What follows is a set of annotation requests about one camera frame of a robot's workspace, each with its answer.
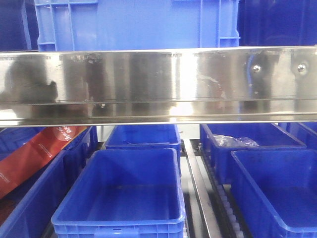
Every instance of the screw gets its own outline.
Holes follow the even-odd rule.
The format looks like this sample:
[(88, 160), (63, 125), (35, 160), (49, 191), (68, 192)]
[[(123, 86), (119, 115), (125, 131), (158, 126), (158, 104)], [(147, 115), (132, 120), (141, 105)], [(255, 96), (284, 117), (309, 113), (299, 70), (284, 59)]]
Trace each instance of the screw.
[(304, 65), (303, 63), (300, 64), (298, 67), (297, 67), (297, 70), (299, 72), (304, 72), (306, 70), (306, 65)]
[(254, 65), (253, 66), (253, 72), (254, 73), (258, 73), (258, 72), (260, 72), (261, 71), (261, 66), (259, 66), (259, 65)]

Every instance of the plastic bag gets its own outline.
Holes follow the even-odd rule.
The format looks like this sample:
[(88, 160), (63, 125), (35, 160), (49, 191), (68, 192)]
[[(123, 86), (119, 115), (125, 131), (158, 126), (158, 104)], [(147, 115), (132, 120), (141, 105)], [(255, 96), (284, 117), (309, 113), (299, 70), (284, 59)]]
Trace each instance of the plastic bag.
[(240, 137), (234, 138), (232, 136), (227, 135), (213, 135), (218, 146), (221, 147), (258, 147), (259, 144), (248, 138), (248, 137)]

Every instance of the stainless steel beam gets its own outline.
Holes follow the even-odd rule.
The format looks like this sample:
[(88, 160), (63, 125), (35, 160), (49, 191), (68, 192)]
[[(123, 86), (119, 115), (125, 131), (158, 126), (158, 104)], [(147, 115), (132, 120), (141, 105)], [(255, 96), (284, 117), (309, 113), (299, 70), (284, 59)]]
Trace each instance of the stainless steel beam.
[(317, 120), (317, 47), (0, 53), (0, 126)]

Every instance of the blue plastic crate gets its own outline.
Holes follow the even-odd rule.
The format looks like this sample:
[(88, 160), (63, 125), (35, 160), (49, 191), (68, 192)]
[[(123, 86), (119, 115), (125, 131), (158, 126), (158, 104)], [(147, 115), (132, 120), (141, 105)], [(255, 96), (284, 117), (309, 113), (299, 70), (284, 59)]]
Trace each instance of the blue plastic crate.
[(0, 51), (36, 50), (39, 30), (33, 0), (0, 1)]
[(238, 0), (35, 0), (40, 51), (238, 46)]
[(183, 238), (174, 149), (100, 150), (52, 217), (59, 238)]
[(173, 148), (177, 151), (180, 172), (181, 140), (173, 124), (118, 125), (105, 142), (106, 149)]
[(76, 137), (50, 164), (3, 198), (17, 205), (0, 227), (0, 237), (40, 238), (96, 145), (97, 131), (92, 126)]
[(285, 122), (279, 125), (304, 142), (307, 148), (317, 150), (317, 122)]
[[(232, 123), (232, 124), (202, 124), (200, 125), (201, 142), (207, 141), (208, 162), (214, 167), (215, 174), (221, 184), (231, 183), (230, 152), (233, 150), (258, 149), (294, 149), (306, 148), (306, 145), (273, 123)], [(234, 138), (248, 137), (256, 141), (257, 147), (221, 147), (214, 135), (226, 135)]]
[(317, 44), (317, 1), (241, 0), (241, 46)]
[(12, 153), (44, 128), (45, 127), (12, 127), (0, 131), (0, 153)]
[(317, 236), (317, 152), (232, 152), (231, 192), (254, 238)]

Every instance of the reflective metal surface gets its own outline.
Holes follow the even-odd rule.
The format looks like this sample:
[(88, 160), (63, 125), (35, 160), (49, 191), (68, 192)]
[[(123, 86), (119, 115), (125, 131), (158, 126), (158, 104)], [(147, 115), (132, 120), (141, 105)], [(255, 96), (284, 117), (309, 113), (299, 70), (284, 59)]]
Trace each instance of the reflective metal surface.
[(190, 173), (192, 175), (192, 181), (194, 184), (195, 194), (199, 201), (199, 210), (201, 213), (202, 223), (204, 225), (205, 234), (203, 237), (206, 238), (222, 238), (219, 225), (211, 201), (206, 190), (206, 186), (201, 175), (196, 156), (193, 151), (191, 141), (189, 139), (184, 140), (184, 146), (187, 154), (187, 161)]
[(317, 47), (0, 53), (0, 126), (317, 120)]

